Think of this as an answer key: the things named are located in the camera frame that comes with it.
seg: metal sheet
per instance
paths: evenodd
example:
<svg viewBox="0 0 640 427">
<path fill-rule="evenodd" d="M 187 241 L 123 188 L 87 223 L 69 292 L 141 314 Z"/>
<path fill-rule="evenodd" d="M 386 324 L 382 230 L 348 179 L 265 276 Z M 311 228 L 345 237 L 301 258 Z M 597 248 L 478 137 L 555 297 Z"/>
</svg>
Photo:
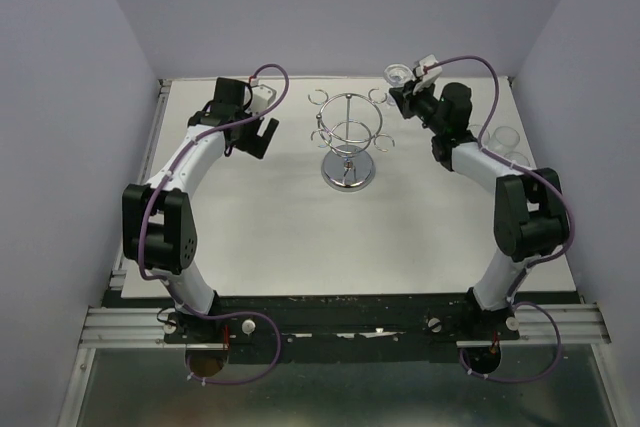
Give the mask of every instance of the metal sheet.
<svg viewBox="0 0 640 427">
<path fill-rule="evenodd" d="M 505 348 L 500 373 L 550 362 L 550 348 Z M 102 350 L 82 427 L 614 426 L 589 346 L 568 346 L 553 375 L 523 385 L 469 378 L 457 364 L 279 365 L 253 384 L 186 381 L 179 351 Z M 228 378 L 261 366 L 225 367 Z"/>
</svg>

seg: metal ring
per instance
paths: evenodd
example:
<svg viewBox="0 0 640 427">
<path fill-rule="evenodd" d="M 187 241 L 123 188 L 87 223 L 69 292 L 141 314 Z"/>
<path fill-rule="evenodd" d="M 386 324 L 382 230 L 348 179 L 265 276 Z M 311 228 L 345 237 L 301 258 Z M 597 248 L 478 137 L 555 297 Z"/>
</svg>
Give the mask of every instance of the metal ring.
<svg viewBox="0 0 640 427">
<path fill-rule="evenodd" d="M 328 133 L 328 132 L 325 132 L 325 131 L 324 131 L 324 130 L 322 130 L 322 129 L 316 129 L 316 130 L 314 130 L 313 132 L 311 132 L 311 140 L 313 140 L 313 136 L 314 136 L 316 133 L 317 133 L 318 135 L 320 135 L 320 138 L 322 139 L 322 142 L 324 142 L 324 144 L 325 144 L 325 145 L 318 145 L 318 147 L 320 147 L 321 149 L 322 149 L 322 148 L 324 148 L 324 147 L 331 147 L 331 135 L 329 135 L 329 139 L 328 139 L 328 140 L 324 138 L 324 135 L 322 135 L 323 133 L 325 133 L 325 134 L 326 134 L 326 133 Z"/>
<path fill-rule="evenodd" d="M 323 105 L 329 100 L 329 94 L 327 94 L 324 90 L 316 89 L 315 92 L 322 92 L 326 98 L 322 102 L 314 102 L 313 100 L 311 100 L 311 94 L 307 94 L 307 99 L 309 99 L 309 102 L 311 102 L 313 105 Z"/>
<path fill-rule="evenodd" d="M 384 93 L 384 99 L 382 99 L 382 100 L 380 100 L 380 101 L 378 101 L 378 100 L 373 100 L 373 99 L 371 98 L 371 92 L 373 92 L 374 90 L 380 90 L 380 89 L 379 89 L 379 88 L 377 88 L 377 87 L 374 87 L 373 89 L 371 89 L 371 90 L 369 91 L 369 93 L 367 94 L 367 97 L 369 97 L 369 100 L 370 100 L 371 102 L 373 102 L 374 104 L 384 104 L 384 103 L 387 101 L 387 99 L 389 98 L 389 96 L 387 95 L 387 93 L 386 93 L 386 92 Z"/>
<path fill-rule="evenodd" d="M 375 139 L 375 137 L 372 136 L 371 129 L 369 129 L 369 127 L 365 123 L 360 122 L 359 120 L 351 120 L 349 122 L 353 124 L 361 125 L 369 134 L 369 140 L 364 141 L 367 145 L 365 145 L 364 147 L 355 146 L 356 149 L 358 149 L 356 152 L 349 152 L 346 150 L 342 150 L 338 147 L 334 147 L 332 143 L 332 139 L 335 136 L 333 131 L 338 127 L 340 127 L 341 125 L 346 124 L 347 123 L 346 120 L 343 120 L 342 122 L 339 122 L 338 124 L 336 124 L 333 127 L 333 129 L 330 131 L 323 130 L 322 128 L 314 130 L 313 132 L 311 132 L 311 140 L 313 140 L 313 136 L 317 133 L 322 139 L 322 141 L 326 144 L 326 146 L 329 147 L 334 154 L 338 155 L 339 157 L 355 157 L 356 155 L 360 154 L 360 152 L 364 152 L 365 150 L 367 150 L 369 148 L 369 145 L 371 145 L 372 139 Z M 328 139 L 325 138 L 324 134 L 328 134 L 329 138 Z M 358 142 L 349 141 L 347 142 L 347 145 L 351 145 L 352 143 L 358 143 Z"/>
<path fill-rule="evenodd" d="M 347 95 L 350 95 L 351 97 L 358 97 L 362 100 L 364 100 L 365 102 L 367 102 L 369 105 L 371 105 L 374 109 L 376 109 L 376 112 L 378 113 L 378 118 L 380 119 L 380 124 L 378 125 L 378 129 L 376 130 L 375 133 L 372 133 L 369 136 L 369 139 L 367 139 L 367 141 L 372 141 L 374 138 L 376 138 L 378 136 L 378 134 L 380 134 L 380 131 L 382 130 L 382 124 L 384 122 L 384 120 L 382 119 L 382 112 L 380 112 L 380 109 L 378 108 L 378 106 L 371 100 L 367 99 L 365 96 L 360 95 L 360 94 L 352 94 L 352 93 L 345 93 L 345 94 L 338 94 L 338 95 L 334 95 L 333 97 L 331 97 L 329 100 L 327 100 L 324 105 L 320 108 L 320 112 L 318 112 L 318 114 L 316 115 L 316 119 L 318 119 L 318 128 L 324 130 L 325 132 L 332 132 L 331 136 L 338 139 L 341 142 L 345 142 L 347 144 L 349 143 L 364 143 L 361 140 L 358 141 L 350 141 L 347 139 L 343 139 L 342 137 L 340 137 L 339 135 L 337 135 L 336 133 L 334 133 L 331 129 L 329 129 L 325 123 L 324 120 L 322 119 L 322 113 L 324 112 L 324 109 L 327 107 L 327 105 L 329 105 L 331 102 L 333 102 L 336 99 L 339 99 L 340 97 L 346 97 Z M 371 130 L 366 127 L 362 122 L 359 121 L 351 121 L 354 123 L 358 123 L 360 125 L 362 125 L 363 127 L 365 127 L 365 129 L 367 129 L 368 132 L 371 132 Z"/>
<path fill-rule="evenodd" d="M 396 146 L 396 141 L 395 141 L 395 140 L 393 140 L 393 137 L 391 137 L 391 136 L 390 136 L 390 135 L 388 135 L 388 134 L 378 134 L 378 135 L 376 136 L 376 138 L 375 138 L 375 139 L 373 139 L 373 146 L 374 146 L 376 149 L 378 149 L 380 152 L 389 152 L 389 149 L 383 149 L 382 147 L 378 147 L 378 138 L 379 138 L 379 137 L 386 137 L 386 138 L 388 138 L 388 139 L 391 139 L 391 145 L 392 145 L 393 147 L 395 147 L 395 146 Z"/>
<path fill-rule="evenodd" d="M 347 122 L 346 120 L 343 120 L 339 124 L 336 124 L 334 129 L 338 128 L 342 124 L 345 124 L 346 122 Z M 356 152 L 349 152 L 349 151 L 346 151 L 346 150 L 341 150 L 338 147 L 334 147 L 332 145 L 332 143 L 329 142 L 327 144 L 327 146 L 332 150 L 332 152 L 334 154 L 340 156 L 340 157 L 343 157 L 343 158 L 355 157 L 356 155 L 360 154 L 361 152 L 364 152 L 365 150 L 367 150 L 369 148 L 369 145 L 371 145 L 372 140 L 375 139 L 375 136 L 372 137 L 371 129 L 369 129 L 369 127 L 367 127 L 366 124 L 364 124 L 363 122 L 360 122 L 359 120 L 351 120 L 350 122 L 352 122 L 354 124 L 361 125 L 369 133 L 369 140 L 367 141 L 367 145 L 365 145 L 364 147 L 360 147 L 360 146 L 356 145 L 355 148 L 358 149 Z"/>
</svg>

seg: round metal base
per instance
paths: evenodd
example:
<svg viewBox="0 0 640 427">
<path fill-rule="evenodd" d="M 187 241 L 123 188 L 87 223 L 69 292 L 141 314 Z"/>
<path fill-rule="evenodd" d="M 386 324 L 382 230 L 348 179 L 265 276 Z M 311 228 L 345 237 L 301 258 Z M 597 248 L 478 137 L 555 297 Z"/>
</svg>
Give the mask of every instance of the round metal base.
<svg viewBox="0 0 640 427">
<path fill-rule="evenodd" d="M 341 145 L 338 148 L 357 153 L 357 155 L 345 159 L 329 152 L 322 161 L 322 178 L 331 187 L 342 192 L 356 192 L 364 189 L 376 175 L 373 159 L 355 145 Z"/>
</svg>

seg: metal frame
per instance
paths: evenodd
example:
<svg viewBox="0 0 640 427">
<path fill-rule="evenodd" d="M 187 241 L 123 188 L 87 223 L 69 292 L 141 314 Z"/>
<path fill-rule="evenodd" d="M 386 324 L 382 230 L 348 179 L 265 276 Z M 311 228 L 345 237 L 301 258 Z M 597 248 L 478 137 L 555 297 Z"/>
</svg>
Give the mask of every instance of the metal frame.
<svg viewBox="0 0 640 427">
<path fill-rule="evenodd" d="M 608 344 L 609 333 L 602 314 L 595 305 L 566 304 L 544 305 L 560 329 L 563 344 Z M 159 308 L 142 309 L 89 309 L 80 347 L 89 349 L 209 349 L 222 350 L 222 344 L 166 344 L 162 325 L 156 320 Z M 516 311 L 520 339 L 504 340 L 504 346 L 555 345 L 556 336 L 547 318 L 536 309 L 521 307 Z M 285 337 L 310 337 L 310 333 L 286 332 Z M 386 337 L 400 332 L 378 328 L 372 332 L 358 332 L 363 337 Z M 356 333 L 344 332 L 339 337 L 354 337 Z M 461 341 L 458 347 L 483 347 L 491 342 Z"/>
<path fill-rule="evenodd" d="M 78 424 L 95 354 L 95 349 L 82 347 L 78 349 L 73 370 L 71 371 L 69 386 L 67 387 L 67 394 L 62 404 L 60 417 L 58 417 L 58 427 L 70 427 Z"/>
<path fill-rule="evenodd" d="M 171 80 L 160 81 L 160 92 L 152 128 L 138 180 L 142 181 L 151 167 L 153 155 L 171 89 Z M 109 290 L 122 290 L 126 270 L 123 266 L 122 246 L 114 262 Z M 613 411 L 615 422 L 620 427 L 633 424 L 633 412 L 628 404 L 624 388 L 616 374 L 615 361 L 611 355 L 610 337 L 602 314 L 595 305 L 568 304 L 544 305 L 556 320 L 562 341 L 565 344 L 591 344 L 603 389 Z M 89 309 L 80 338 L 78 353 L 67 389 L 58 426 L 75 426 L 80 419 L 82 404 L 89 384 L 97 349 L 222 349 L 222 344 L 165 344 L 164 331 L 156 320 L 158 308 L 92 308 Z M 552 345 L 556 338 L 548 320 L 535 309 L 522 307 L 516 312 L 521 338 L 502 341 L 503 345 Z M 380 331 L 371 336 L 393 335 Z M 459 347 L 487 345 L 486 342 L 458 342 Z"/>
</svg>

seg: metal wine glass holder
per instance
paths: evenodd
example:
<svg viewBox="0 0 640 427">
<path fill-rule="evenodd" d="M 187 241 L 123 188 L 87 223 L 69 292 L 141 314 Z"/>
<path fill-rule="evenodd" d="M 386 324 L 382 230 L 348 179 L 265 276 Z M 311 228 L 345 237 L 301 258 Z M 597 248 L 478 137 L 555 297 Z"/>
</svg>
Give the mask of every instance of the metal wine glass holder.
<svg viewBox="0 0 640 427">
<path fill-rule="evenodd" d="M 355 192 L 365 188 L 373 180 L 376 168 L 371 158 L 371 155 L 366 150 L 373 144 L 373 146 L 381 152 L 387 152 L 388 149 L 384 149 L 378 145 L 378 139 L 380 137 L 386 137 L 391 140 L 391 145 L 395 146 L 395 140 L 388 134 L 382 133 L 382 112 L 376 105 L 378 103 L 384 103 L 387 101 L 387 94 L 384 94 L 384 99 L 381 101 L 374 101 L 371 97 L 371 93 L 377 89 L 371 89 L 367 97 L 355 94 L 352 92 L 334 95 L 329 98 L 322 89 L 316 89 L 316 92 L 321 92 L 325 96 L 323 102 L 315 102 L 311 95 L 307 98 L 309 102 L 314 105 L 320 105 L 320 111 L 316 115 L 317 129 L 311 133 L 311 140 L 313 140 L 315 134 L 318 134 L 324 144 L 329 147 L 330 152 L 324 157 L 322 161 L 321 173 L 322 178 L 336 190 L 342 192 Z M 338 122 L 332 128 L 329 128 L 323 119 L 325 109 L 329 104 L 335 102 L 338 99 L 344 98 L 346 100 L 346 118 L 343 121 Z M 362 99 L 367 104 L 371 105 L 379 119 L 378 126 L 375 130 L 371 129 L 364 122 L 351 118 L 351 101 L 354 98 Z M 366 132 L 367 136 L 364 138 L 351 138 L 349 135 L 349 127 L 351 124 L 359 125 Z M 341 126 L 345 126 L 344 137 L 338 135 L 336 130 Z"/>
</svg>

